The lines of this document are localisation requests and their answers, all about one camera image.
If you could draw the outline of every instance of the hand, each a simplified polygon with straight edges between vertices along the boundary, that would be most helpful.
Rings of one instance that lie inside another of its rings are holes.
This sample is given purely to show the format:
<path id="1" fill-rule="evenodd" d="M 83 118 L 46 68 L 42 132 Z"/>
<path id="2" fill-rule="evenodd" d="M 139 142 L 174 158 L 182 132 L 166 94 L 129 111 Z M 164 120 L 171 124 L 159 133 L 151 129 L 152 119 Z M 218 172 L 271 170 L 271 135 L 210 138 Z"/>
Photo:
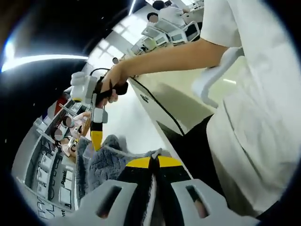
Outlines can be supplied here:
<path id="1" fill-rule="evenodd" d="M 112 86 L 115 85 L 123 85 L 127 81 L 127 76 L 123 73 L 122 70 L 123 62 L 118 63 L 115 65 L 105 76 L 102 83 L 101 93 L 108 91 L 110 89 L 110 82 L 112 83 Z M 108 102 L 113 103 L 118 100 L 118 95 L 116 93 L 116 90 L 112 90 L 112 96 L 110 98 L 105 98 L 103 101 L 101 101 L 96 107 L 102 108 L 105 106 Z"/>

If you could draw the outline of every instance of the black cable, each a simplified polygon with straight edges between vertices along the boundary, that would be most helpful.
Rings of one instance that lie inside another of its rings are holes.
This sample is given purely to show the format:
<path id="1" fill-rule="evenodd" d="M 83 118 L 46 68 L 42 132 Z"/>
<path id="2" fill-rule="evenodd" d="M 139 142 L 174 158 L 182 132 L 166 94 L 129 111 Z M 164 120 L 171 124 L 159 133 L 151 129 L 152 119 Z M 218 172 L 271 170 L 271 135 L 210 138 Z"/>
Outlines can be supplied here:
<path id="1" fill-rule="evenodd" d="M 108 68 L 96 68 L 94 69 L 91 73 L 90 76 L 92 76 L 93 72 L 97 71 L 97 70 L 107 70 L 110 71 L 110 69 Z M 180 132 L 182 133 L 182 136 L 185 135 L 183 129 L 181 128 L 180 124 L 178 123 L 178 121 L 172 116 L 171 113 L 168 112 L 168 110 L 166 110 L 166 108 L 154 97 L 154 95 L 144 86 L 142 85 L 140 82 L 138 82 L 136 79 L 131 78 L 132 80 L 134 80 L 135 82 L 137 82 L 140 86 L 142 86 L 148 93 L 149 95 L 154 99 L 154 101 L 163 109 L 163 111 L 166 112 L 166 114 L 168 114 L 168 116 L 175 122 L 175 124 L 177 125 L 177 127 L 179 128 Z"/>

